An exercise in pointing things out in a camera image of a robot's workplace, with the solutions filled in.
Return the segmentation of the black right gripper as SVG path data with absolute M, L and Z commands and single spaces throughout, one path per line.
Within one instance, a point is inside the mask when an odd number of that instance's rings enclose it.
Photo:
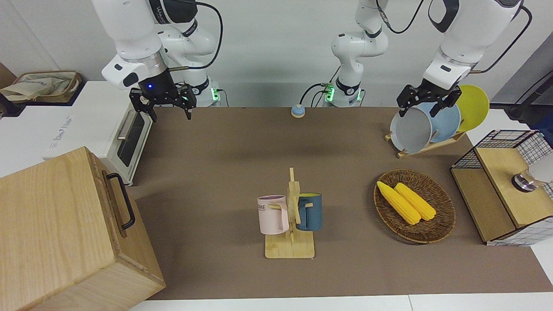
M 154 123 L 157 122 L 155 106 L 181 108 L 188 120 L 192 118 L 191 110 L 197 106 L 192 86 L 185 82 L 174 82 L 168 69 L 139 82 L 138 88 L 131 89 L 130 100 L 136 111 L 144 112 Z

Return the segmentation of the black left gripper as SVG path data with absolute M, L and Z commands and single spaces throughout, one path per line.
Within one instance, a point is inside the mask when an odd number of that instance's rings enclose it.
M 399 94 L 399 116 L 403 117 L 410 105 L 418 105 L 422 102 L 436 102 L 430 110 L 430 116 L 435 117 L 441 110 L 440 102 L 445 105 L 453 105 L 461 96 L 460 86 L 454 86 L 449 90 L 423 79 L 418 87 L 406 85 Z

